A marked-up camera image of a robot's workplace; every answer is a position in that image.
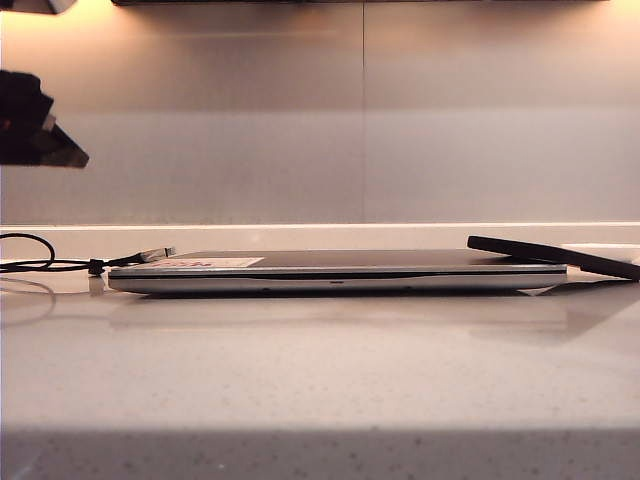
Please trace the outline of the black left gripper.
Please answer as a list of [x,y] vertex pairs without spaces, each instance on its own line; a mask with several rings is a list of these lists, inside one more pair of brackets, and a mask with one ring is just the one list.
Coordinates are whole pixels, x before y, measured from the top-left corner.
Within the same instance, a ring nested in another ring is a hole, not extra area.
[[1,71],[1,164],[85,168],[89,155],[55,122],[54,104],[32,74]]

